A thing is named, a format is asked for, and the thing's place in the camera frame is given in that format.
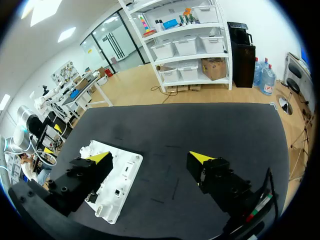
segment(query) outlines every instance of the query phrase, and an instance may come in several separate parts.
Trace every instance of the white bin lid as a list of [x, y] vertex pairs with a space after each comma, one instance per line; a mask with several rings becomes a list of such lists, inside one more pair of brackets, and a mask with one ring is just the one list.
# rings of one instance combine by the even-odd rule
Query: white bin lid
[[177, 44], [177, 43], [187, 43], [189, 41], [194, 41], [196, 40], [197, 36], [196, 35], [185, 35], [183, 37], [180, 37], [179, 39], [176, 39], [173, 41], [174, 44]]
[[172, 68], [172, 70], [160, 70], [159, 73], [171, 73], [177, 71], [178, 69], [178, 62], [170, 62], [163, 65], [164, 67]]
[[192, 9], [207, 9], [207, 8], [215, 8], [215, 5], [208, 5], [208, 6], [194, 6]]
[[168, 44], [172, 44], [172, 41], [169, 40], [169, 39], [166, 39], [166, 40], [163, 40], [161, 42], [156, 43], [155, 45], [153, 45], [151, 47], [151, 49], [159, 49], [159, 48], [162, 48], [162, 47], [164, 47], [165, 45], [168, 45]]
[[201, 39], [223, 39], [224, 36], [221, 35], [208, 35], [208, 34], [203, 34], [199, 36]]
[[198, 60], [188, 60], [188, 61], [180, 61], [178, 70], [179, 71], [196, 70], [198, 68], [199, 68]]

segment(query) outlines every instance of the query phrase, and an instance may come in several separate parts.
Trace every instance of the chair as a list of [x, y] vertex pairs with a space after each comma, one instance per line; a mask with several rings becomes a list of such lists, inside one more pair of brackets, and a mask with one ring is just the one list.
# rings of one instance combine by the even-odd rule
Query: chair
[[[302, 78], [301, 72], [292, 63], [289, 63], [288, 68], [289, 68], [290, 72], [292, 72], [298, 79]], [[299, 88], [298, 84], [291, 78], [288, 78], [286, 80], [286, 84], [287, 85], [285, 85], [285, 86], [290, 89], [290, 94], [289, 94], [287, 99], [285, 99], [284, 97], [280, 97], [279, 98], [279, 104], [280, 104], [282, 110], [286, 114], [292, 115], [293, 109], [292, 109], [292, 106], [290, 104], [290, 99], [292, 97], [292, 91], [295, 92], [296, 94], [299, 94], [300, 93], [300, 88]]]

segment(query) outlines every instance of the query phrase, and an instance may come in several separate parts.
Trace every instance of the person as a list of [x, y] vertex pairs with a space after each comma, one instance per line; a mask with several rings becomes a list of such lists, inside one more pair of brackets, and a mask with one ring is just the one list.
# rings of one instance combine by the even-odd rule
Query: person
[[32, 161], [33, 155], [31, 158], [28, 157], [26, 153], [20, 154], [20, 163], [23, 174], [31, 181], [35, 180], [39, 185], [43, 186], [46, 182], [46, 179], [49, 177], [51, 169], [44, 168], [39, 174], [33, 172]]

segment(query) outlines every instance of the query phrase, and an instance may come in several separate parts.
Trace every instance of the black table surface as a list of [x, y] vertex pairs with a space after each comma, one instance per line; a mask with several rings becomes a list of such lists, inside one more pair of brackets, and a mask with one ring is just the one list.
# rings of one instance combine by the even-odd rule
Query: black table surface
[[[271, 167], [279, 212], [286, 199], [289, 156], [278, 112], [269, 104], [195, 103], [90, 108], [69, 135], [52, 169], [55, 180], [90, 140], [143, 155], [116, 224], [95, 217], [87, 203], [69, 218], [114, 235], [207, 240], [222, 232], [229, 215], [202, 194], [186, 169], [187, 153], [223, 157], [230, 168], [262, 185]], [[274, 209], [264, 219], [274, 219]]]
[[74, 97], [74, 98], [71, 98], [70, 96], [62, 103], [62, 106], [66, 105], [66, 104], [70, 104], [72, 102], [74, 102], [77, 98], [77, 96], [79, 96], [80, 94], [82, 94], [82, 92], [86, 89], [86, 87], [91, 83], [91, 81], [88, 81], [88, 84], [82, 88], [79, 93]]

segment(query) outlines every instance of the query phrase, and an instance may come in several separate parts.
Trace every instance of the glass wall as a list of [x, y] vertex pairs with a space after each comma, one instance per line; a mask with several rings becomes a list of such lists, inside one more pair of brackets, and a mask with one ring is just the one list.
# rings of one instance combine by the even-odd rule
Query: glass wall
[[[142, 46], [142, 43], [141, 43], [141, 41], [140, 41], [140, 39], [139, 39], [134, 27], [132, 26], [131, 22], [129, 21], [129, 18], [126, 15], [125, 11], [123, 9], [121, 9], [119, 11], [119, 14], [122, 17], [122, 19], [123, 19], [128, 31], [130, 32], [134, 42], [136, 43], [136, 45], [137, 45], [137, 47], [138, 47], [138, 49], [139, 49], [139, 51], [140, 51], [140, 53], [141, 53], [141, 55], [143, 57], [144, 62], [145, 63], [150, 63], [150, 60], [149, 60], [149, 58], [148, 58], [148, 56], [146, 54], [146, 51], [145, 51], [144, 47]], [[140, 34], [143, 34], [146, 30], [145, 30], [145, 27], [141, 23], [140, 14], [139, 13], [135, 13], [135, 14], [132, 15], [132, 17], [133, 17], [133, 21], [135, 22], [136, 26], [138, 27], [138, 29], [140, 31]], [[151, 39], [146, 44], [150, 48], [156, 43], [155, 43], [155, 41], [153, 39]], [[151, 51], [151, 54], [152, 54], [152, 57], [153, 57], [154, 60], [157, 59], [155, 55], [153, 56], [153, 54], [154, 54], [153, 51]]]
[[[139, 14], [133, 17], [140, 32], [145, 31]], [[150, 48], [152, 39], [146, 43]], [[81, 44], [87, 54], [86, 65], [91, 70], [110, 68], [113, 73], [150, 63], [142, 43], [123, 9], [102, 22]]]
[[92, 35], [116, 72], [144, 64], [118, 13], [106, 19]]
[[104, 57], [101, 49], [96, 44], [94, 38], [90, 35], [88, 36], [80, 45], [85, 52], [84, 66], [95, 71], [101, 67], [110, 68], [109, 63]]

